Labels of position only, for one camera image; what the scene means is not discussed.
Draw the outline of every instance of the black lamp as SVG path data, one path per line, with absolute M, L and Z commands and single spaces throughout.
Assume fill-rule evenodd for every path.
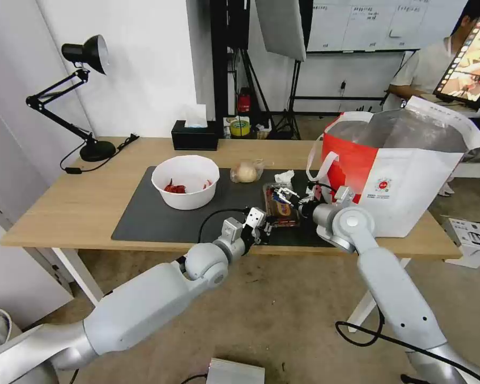
M 103 36 L 96 35 L 92 36 L 84 44 L 64 44 L 62 46 L 62 56 L 64 56 L 66 60 L 72 62 L 77 70 L 40 93 L 27 97 L 27 105 L 85 140 L 85 145 L 80 150 L 80 157 L 82 160 L 87 162 L 97 162 L 109 159 L 116 152 L 116 147 L 111 142 L 96 140 L 92 136 L 92 132 L 65 121 L 45 108 L 46 104 L 51 101 L 75 88 L 78 88 L 82 84 L 87 83 L 89 70 L 84 68 L 84 63 L 88 64 L 99 73 L 106 74 L 105 70 L 108 66 L 108 51 L 105 40 L 103 39 Z M 50 93 L 52 89 L 64 84 L 74 77 L 78 77 L 80 81 L 63 91 Z

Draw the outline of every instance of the white bowl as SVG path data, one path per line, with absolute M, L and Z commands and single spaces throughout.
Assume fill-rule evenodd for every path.
M 185 194 L 164 191 L 171 182 L 184 185 Z M 219 181 L 219 167 L 207 157 L 197 155 L 172 157 L 155 168 L 151 182 L 165 203 L 178 210 L 193 210 L 210 202 Z

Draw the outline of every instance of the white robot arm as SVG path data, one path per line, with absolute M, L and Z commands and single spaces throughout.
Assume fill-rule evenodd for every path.
M 304 217 L 313 218 L 322 239 L 343 250 L 358 251 L 361 275 L 400 340 L 458 363 L 480 378 L 480 368 L 449 347 L 434 313 L 396 256 L 378 246 L 371 215 L 348 206 L 349 197 L 348 188 L 342 187 L 335 204 L 300 204 L 295 194 L 286 201 L 298 206 Z M 185 257 L 157 265 L 121 285 L 83 321 L 41 325 L 4 344 L 0 347 L 0 384 L 57 383 L 52 366 L 76 369 L 105 353 L 131 348 L 183 312 L 194 297 L 219 285 L 227 277 L 229 264 L 260 241 L 265 221 L 266 214 L 256 208 L 244 224 L 230 218 L 213 244 L 196 244 Z M 406 353 L 418 373 L 431 383 L 480 382 L 436 358 L 412 349 Z M 25 380 L 39 367 L 47 374 Z
M 220 285 L 229 264 L 260 242 L 265 220 L 266 214 L 258 208 L 250 209 L 243 224 L 229 218 L 214 243 L 196 244 L 184 257 L 126 282 L 105 296 L 86 319 L 70 325 L 40 325 L 0 346 L 0 384 L 57 383 L 53 367 L 77 369 L 108 352 L 133 347 L 182 313 L 202 292 Z M 34 375 L 24 376 L 29 372 Z
M 317 235 L 347 252 L 357 251 L 359 272 L 397 339 L 451 360 L 480 376 L 480 368 L 464 360 L 448 344 L 434 313 L 400 265 L 398 258 L 379 247 L 373 233 L 375 222 L 368 211 L 351 203 L 353 194 L 340 187 L 335 203 L 303 202 L 287 189 L 278 198 L 313 218 Z M 479 383 L 472 375 L 417 351 L 406 350 L 416 371 L 434 384 Z

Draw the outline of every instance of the floor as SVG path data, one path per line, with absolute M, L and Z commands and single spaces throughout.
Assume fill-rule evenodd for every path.
M 308 131 L 314 134 L 319 130 Z M 433 215 L 438 220 L 446 214 L 480 221 L 480 180 L 456 179 L 451 186 L 456 194 L 438 197 L 430 209 Z M 113 251 L 80 255 L 105 292 L 180 256 Z M 450 344 L 480 365 L 480 268 L 415 260 L 407 269 Z M 75 300 L 44 322 L 78 321 L 92 310 L 82 292 L 77 287 L 74 291 Z M 206 372 L 212 357 L 263 366 L 267 384 L 398 383 L 401 373 L 415 374 L 400 347 L 379 341 L 357 348 L 334 329 L 334 322 L 347 319 L 364 292 L 356 258 L 349 255 L 246 256 L 219 289 L 197 298 L 131 350 L 100 357 L 80 371 L 75 384 L 178 384 Z M 376 322 L 372 313 L 365 324 L 375 328 Z M 61 382 L 69 378 L 66 373 Z

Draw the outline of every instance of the white shirt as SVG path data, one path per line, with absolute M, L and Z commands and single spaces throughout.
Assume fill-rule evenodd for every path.
M 433 93 L 452 62 L 451 38 L 446 38 L 417 51 L 391 81 L 392 85 L 410 85 L 420 91 Z M 383 110 L 399 109 L 401 98 L 392 93 L 384 103 Z

